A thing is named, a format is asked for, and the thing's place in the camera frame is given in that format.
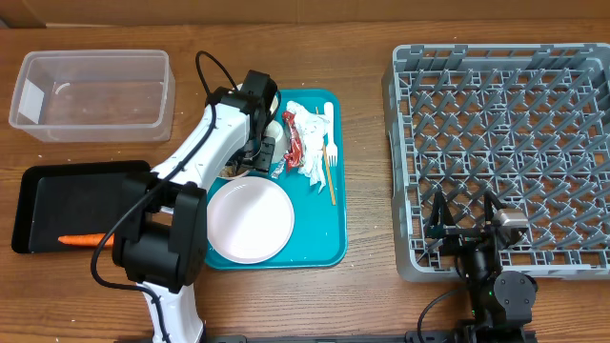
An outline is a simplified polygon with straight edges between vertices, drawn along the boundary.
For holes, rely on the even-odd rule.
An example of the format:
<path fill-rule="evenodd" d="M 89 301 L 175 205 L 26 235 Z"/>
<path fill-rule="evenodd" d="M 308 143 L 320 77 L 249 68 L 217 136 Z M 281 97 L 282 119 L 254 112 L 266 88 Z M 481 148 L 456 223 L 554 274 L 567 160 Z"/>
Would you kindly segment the orange carrot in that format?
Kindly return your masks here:
<path fill-rule="evenodd" d="M 62 235 L 57 241 L 68 246 L 93 248 L 99 245 L 104 236 L 104 233 Z"/>

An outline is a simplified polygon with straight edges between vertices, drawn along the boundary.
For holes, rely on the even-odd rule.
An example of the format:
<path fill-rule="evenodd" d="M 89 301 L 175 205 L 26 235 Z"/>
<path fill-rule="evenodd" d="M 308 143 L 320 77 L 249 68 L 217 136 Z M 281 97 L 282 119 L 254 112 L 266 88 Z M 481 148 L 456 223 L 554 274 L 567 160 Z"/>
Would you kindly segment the white bowl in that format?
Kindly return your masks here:
<path fill-rule="evenodd" d="M 271 111 L 273 115 L 276 115 L 277 110 L 281 104 L 281 92 L 278 91 L 274 96 L 274 100 L 271 105 Z M 250 171 L 244 167 L 241 167 L 236 162 L 230 162 L 226 165 L 221 173 L 219 174 L 219 178 L 224 180 L 234 180 L 239 177 L 246 176 Z"/>

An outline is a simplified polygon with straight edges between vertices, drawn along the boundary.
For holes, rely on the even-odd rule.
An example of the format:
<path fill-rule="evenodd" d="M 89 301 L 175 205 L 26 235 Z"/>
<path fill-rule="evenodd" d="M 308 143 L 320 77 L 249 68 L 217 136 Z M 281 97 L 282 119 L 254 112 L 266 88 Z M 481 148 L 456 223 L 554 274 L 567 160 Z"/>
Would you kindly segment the red snack wrapper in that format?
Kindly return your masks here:
<path fill-rule="evenodd" d="M 304 165 L 304 148 L 297 129 L 296 114 L 290 111 L 282 113 L 282 140 L 275 144 L 275 151 L 281 153 L 281 158 L 272 172 L 272 178 L 277 179 L 283 172 L 300 169 Z"/>

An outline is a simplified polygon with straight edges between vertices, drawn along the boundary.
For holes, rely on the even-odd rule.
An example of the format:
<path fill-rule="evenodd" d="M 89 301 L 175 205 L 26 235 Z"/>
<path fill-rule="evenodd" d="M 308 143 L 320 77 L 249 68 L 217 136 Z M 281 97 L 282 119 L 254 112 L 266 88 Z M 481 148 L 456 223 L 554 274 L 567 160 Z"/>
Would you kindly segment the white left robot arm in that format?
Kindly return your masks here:
<path fill-rule="evenodd" d="M 270 75 L 249 71 L 241 86 L 209 91 L 195 131 L 164 163 L 128 176 L 111 228 L 112 261 L 129 291 L 143 293 L 155 342 L 203 342 L 193 282 L 208 249 L 207 191 L 226 166 L 267 172 L 275 149 L 264 131 L 279 96 Z"/>

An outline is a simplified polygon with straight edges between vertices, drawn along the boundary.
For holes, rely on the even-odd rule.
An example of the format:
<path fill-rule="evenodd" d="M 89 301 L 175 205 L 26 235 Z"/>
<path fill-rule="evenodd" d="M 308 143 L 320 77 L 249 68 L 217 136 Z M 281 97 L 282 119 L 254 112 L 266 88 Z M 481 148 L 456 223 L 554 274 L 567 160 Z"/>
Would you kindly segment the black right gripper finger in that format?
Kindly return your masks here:
<path fill-rule="evenodd" d="M 442 191 L 437 191 L 435 193 L 432 214 L 428 220 L 428 226 L 430 228 L 436 228 L 439 225 L 451 225 L 451 213 Z"/>
<path fill-rule="evenodd" d="M 506 206 L 499 201 L 493 192 L 486 191 L 483 195 L 483 208 L 485 223 L 491 224 L 498 222 L 498 216 Z"/>

